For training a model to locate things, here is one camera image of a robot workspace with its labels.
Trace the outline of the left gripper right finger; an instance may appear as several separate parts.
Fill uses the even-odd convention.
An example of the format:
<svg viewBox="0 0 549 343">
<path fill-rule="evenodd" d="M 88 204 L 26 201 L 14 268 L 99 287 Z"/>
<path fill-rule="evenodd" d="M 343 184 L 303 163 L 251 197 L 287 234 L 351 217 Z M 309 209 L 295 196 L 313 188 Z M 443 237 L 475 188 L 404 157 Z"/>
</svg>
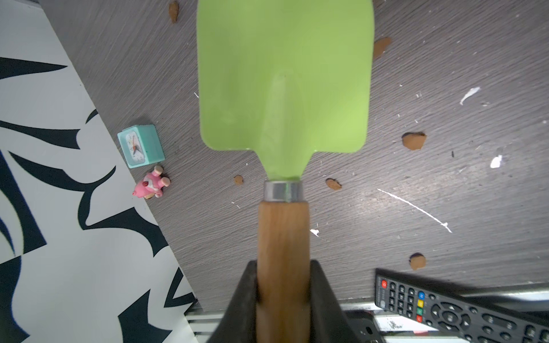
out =
<svg viewBox="0 0 549 343">
<path fill-rule="evenodd" d="M 310 262 L 310 342 L 359 342 L 317 260 Z"/>
</svg>

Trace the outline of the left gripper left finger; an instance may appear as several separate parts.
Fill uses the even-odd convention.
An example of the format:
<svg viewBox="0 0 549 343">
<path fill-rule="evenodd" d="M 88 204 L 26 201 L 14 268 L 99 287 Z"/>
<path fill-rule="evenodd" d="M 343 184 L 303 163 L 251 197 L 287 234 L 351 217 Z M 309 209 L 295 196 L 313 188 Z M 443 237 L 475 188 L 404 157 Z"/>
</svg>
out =
<svg viewBox="0 0 549 343">
<path fill-rule="evenodd" d="M 257 262 L 253 260 L 247 264 L 230 304 L 208 342 L 256 342 L 256 307 Z"/>
</svg>

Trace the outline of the light green small trowel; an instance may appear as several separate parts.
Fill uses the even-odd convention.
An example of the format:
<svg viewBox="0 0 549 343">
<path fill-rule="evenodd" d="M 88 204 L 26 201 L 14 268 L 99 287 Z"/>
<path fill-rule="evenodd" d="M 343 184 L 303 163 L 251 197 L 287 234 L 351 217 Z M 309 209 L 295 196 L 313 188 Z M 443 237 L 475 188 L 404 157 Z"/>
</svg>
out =
<svg viewBox="0 0 549 343">
<path fill-rule="evenodd" d="M 267 179 L 257 230 L 256 342 L 310 342 L 310 206 L 302 175 L 317 152 L 367 137 L 371 1 L 200 1 L 200 134 L 253 151 Z"/>
</svg>

